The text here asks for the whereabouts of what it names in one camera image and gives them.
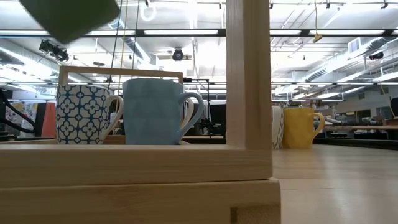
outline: security camera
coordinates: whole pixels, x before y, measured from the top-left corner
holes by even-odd
[[[184,59],[184,54],[182,53],[182,50],[181,49],[175,49],[172,58],[175,61],[183,60]]]

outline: mug handle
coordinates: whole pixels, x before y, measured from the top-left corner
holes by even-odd
[[[181,129],[184,128],[188,124],[189,120],[191,119],[191,117],[193,115],[193,102],[189,98],[187,99],[187,101],[188,101],[188,111],[187,111],[187,115],[186,115],[185,119],[182,121],[182,123],[180,125]]]
[[[116,124],[118,123],[119,119],[121,118],[122,114],[123,114],[123,107],[124,107],[124,103],[123,103],[123,98],[121,98],[120,96],[108,96],[105,99],[105,106],[107,106],[108,108],[111,106],[112,101],[114,100],[119,100],[119,111],[116,114],[116,116],[114,117],[114,120],[112,121],[112,123],[108,126],[108,128],[104,131],[101,132],[99,139],[104,141],[106,136],[112,131],[112,129],[116,126]]]
[[[317,116],[317,117],[319,117],[319,120],[320,120],[320,124],[319,124],[319,126],[318,126],[318,128],[313,132],[313,135],[312,135],[312,139],[315,139],[315,137],[317,136],[317,134],[323,129],[323,127],[325,126],[325,117],[322,115],[322,114],[320,114],[320,113],[313,113],[313,114],[310,114],[310,116]]]
[[[203,99],[196,93],[184,93],[181,94],[180,99],[178,100],[180,103],[185,102],[190,97],[194,97],[198,100],[199,107],[197,113],[193,116],[193,118],[188,122],[187,125],[185,125],[181,130],[177,131],[177,138],[176,142],[180,142],[182,139],[182,136],[184,136],[185,133],[199,120],[201,114],[203,113],[203,109],[205,109],[205,104],[203,102]]]

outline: wooden frame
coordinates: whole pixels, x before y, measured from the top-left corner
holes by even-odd
[[[178,82],[183,84],[183,76],[181,72],[165,72],[151,70],[133,70],[123,68],[97,68],[97,67],[79,67],[79,66],[61,66],[59,75],[59,85],[67,85],[69,73],[89,73],[104,75],[124,75],[124,76],[140,76],[140,77],[171,77],[178,78]]]
[[[227,145],[0,145],[0,219],[280,223],[279,183],[270,179],[269,1],[228,0],[227,17]],[[165,74],[61,67],[60,85],[69,72]]]

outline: fluorescent light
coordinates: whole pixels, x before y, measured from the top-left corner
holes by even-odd
[[[43,36],[49,35],[49,33],[45,30],[0,30],[0,35]]]
[[[124,30],[95,30],[91,31],[86,36],[97,36],[97,35],[103,35],[103,36],[114,36],[114,35],[135,35],[136,31],[134,30],[126,30],[126,33],[124,33]]]
[[[291,82],[271,82],[271,85],[290,85]]]
[[[382,82],[382,81],[390,80],[390,79],[397,78],[397,77],[398,77],[398,72],[393,72],[390,74],[382,75],[379,78],[375,78],[372,80],[372,82]]]
[[[368,83],[337,83],[337,85],[362,85],[362,86],[364,86],[364,85],[373,85],[373,83],[370,83],[370,82],[368,82]]]
[[[344,100],[322,100],[322,102],[344,102]]]
[[[49,83],[47,83],[47,82],[17,82],[17,83],[12,82],[10,84],[18,84],[18,85],[48,85]]]
[[[332,85],[333,83],[318,83],[318,82],[298,82],[297,85]]]
[[[270,30],[270,35],[300,35],[301,30]]]
[[[362,90],[363,88],[365,88],[365,87],[362,86],[362,87],[353,88],[352,90],[347,90],[347,91],[345,91],[344,94],[353,93],[353,92],[355,92],[355,91]]]
[[[337,96],[339,94],[340,93],[324,93],[322,95],[317,96],[317,98],[318,99],[325,99],[325,98],[330,98],[330,97],[333,97],[333,96]]]
[[[379,82],[378,85],[398,85],[398,82]]]
[[[344,77],[344,78],[342,78],[342,79],[340,79],[340,80],[337,80],[337,82],[338,82],[338,83],[340,83],[340,82],[347,82],[347,81],[353,80],[353,79],[356,78],[356,77],[360,77],[361,75],[363,75],[363,74],[361,74],[360,72],[358,72],[358,73],[349,75],[349,76],[347,76],[347,77]]]
[[[82,82],[82,81],[79,80],[78,78],[73,78],[73,77],[71,77],[71,76],[68,76],[68,78],[69,78],[70,80],[72,80],[72,81],[75,81],[75,82]]]
[[[217,35],[218,30],[145,30],[145,35]]]
[[[381,35],[385,30],[318,30],[319,35]]]
[[[68,83],[68,85],[87,85],[88,83]]]

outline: mug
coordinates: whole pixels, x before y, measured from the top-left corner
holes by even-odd
[[[190,97],[198,100],[200,113],[180,128],[183,102]],[[183,85],[155,78],[124,82],[123,98],[126,144],[179,144],[182,136],[199,120],[205,107],[199,95],[184,93]]]
[[[113,100],[119,111],[109,125]],[[123,114],[123,99],[110,96],[104,88],[86,85],[60,85],[57,88],[57,139],[59,144],[102,144]]]
[[[272,148],[282,149],[284,114],[280,106],[272,106]]]
[[[313,117],[319,117],[320,124],[313,130]],[[287,108],[284,110],[284,149],[311,149],[312,140],[323,129],[325,118],[314,113],[312,108]]]

